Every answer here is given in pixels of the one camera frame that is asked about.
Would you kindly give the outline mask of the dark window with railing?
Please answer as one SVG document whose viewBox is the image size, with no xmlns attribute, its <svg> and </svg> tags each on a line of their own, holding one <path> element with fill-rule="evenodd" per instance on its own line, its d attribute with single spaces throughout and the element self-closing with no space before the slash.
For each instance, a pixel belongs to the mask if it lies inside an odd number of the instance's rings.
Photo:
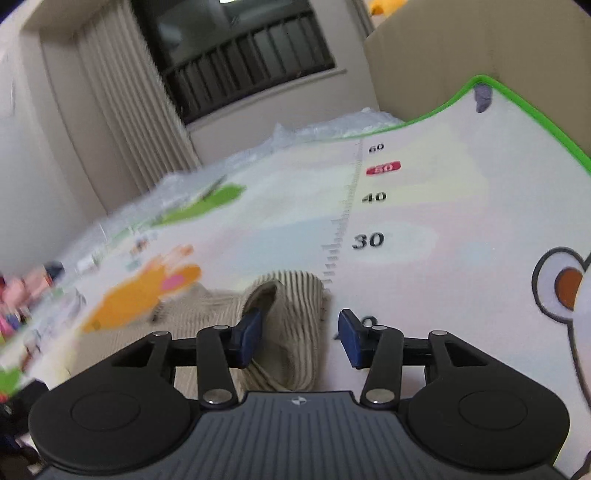
<svg viewBox="0 0 591 480">
<path fill-rule="evenodd" d="M 134 1 L 131 7 L 185 124 L 335 68 L 308 1 Z"/>
</svg>

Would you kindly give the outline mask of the striped beige knit garment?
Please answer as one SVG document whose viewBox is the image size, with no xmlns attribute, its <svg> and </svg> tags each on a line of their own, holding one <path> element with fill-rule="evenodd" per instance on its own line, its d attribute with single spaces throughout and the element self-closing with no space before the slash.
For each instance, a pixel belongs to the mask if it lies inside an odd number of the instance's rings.
<svg viewBox="0 0 591 480">
<path fill-rule="evenodd" d="M 207 290 L 202 285 L 158 305 L 150 324 L 174 338 L 193 337 L 215 325 L 235 326 L 253 308 L 263 308 L 263 338 L 252 362 L 232 369 L 238 396 L 249 391 L 308 391 L 321 368 L 324 288 L 317 276 L 276 271 L 260 276 L 242 292 Z"/>
</svg>

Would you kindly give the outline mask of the clear bubble wrap sheet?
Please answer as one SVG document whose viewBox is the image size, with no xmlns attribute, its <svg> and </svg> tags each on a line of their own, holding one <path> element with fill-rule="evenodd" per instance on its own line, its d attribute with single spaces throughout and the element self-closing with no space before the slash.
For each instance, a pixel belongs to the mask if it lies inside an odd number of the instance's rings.
<svg viewBox="0 0 591 480">
<path fill-rule="evenodd" d="M 277 152 L 287 151 L 294 146 L 352 138 L 403 123 L 403 120 L 390 113 L 365 108 L 359 112 L 312 123 L 298 129 L 277 124 L 274 126 L 273 134 L 256 147 L 242 150 L 198 170 L 165 175 L 148 193 L 94 221 L 58 255 L 58 260 L 72 266 L 83 257 L 96 253 L 126 228 L 146 222 L 221 177 L 242 171 Z"/>
</svg>

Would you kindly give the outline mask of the pile of colourful toys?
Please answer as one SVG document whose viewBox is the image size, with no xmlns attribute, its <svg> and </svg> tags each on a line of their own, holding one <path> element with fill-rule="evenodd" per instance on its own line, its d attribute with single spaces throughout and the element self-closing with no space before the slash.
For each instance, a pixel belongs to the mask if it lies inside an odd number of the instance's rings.
<svg viewBox="0 0 591 480">
<path fill-rule="evenodd" d="M 31 314 L 31 308 L 49 291 L 64 272 L 60 262 L 49 262 L 25 276 L 8 278 L 1 275 L 1 343 L 9 340 Z"/>
</svg>

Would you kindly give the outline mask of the colourful cartoon play mat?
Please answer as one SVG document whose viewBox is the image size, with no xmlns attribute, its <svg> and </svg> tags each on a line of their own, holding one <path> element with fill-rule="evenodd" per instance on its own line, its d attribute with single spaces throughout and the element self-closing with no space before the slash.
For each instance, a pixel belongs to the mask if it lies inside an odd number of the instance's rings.
<svg viewBox="0 0 591 480">
<path fill-rule="evenodd" d="M 487 76 L 417 120 L 294 146 L 66 265 L 1 343 L 5 479 L 586 479 L 590 158 Z M 308 391 L 204 408 L 154 309 L 276 271 L 324 288 Z M 339 312 L 404 334 L 363 407 Z"/>
</svg>

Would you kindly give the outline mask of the beige padded headboard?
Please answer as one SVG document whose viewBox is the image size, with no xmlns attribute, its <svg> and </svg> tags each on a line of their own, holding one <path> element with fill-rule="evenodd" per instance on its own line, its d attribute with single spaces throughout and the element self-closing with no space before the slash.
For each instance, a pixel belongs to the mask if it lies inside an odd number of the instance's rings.
<svg viewBox="0 0 591 480">
<path fill-rule="evenodd" d="M 590 149 L 590 15 L 576 1 L 410 1 L 365 41 L 379 107 L 402 120 L 487 75 Z"/>
</svg>

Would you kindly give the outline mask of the beige pleated curtain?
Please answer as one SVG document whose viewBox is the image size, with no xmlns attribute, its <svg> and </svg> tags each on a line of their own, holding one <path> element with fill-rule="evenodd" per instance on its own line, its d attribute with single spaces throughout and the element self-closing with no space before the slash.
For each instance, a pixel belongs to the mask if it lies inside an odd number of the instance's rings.
<svg viewBox="0 0 591 480">
<path fill-rule="evenodd" d="M 140 192 L 201 167 L 129 1 L 109 1 L 76 33 L 93 94 Z"/>
</svg>

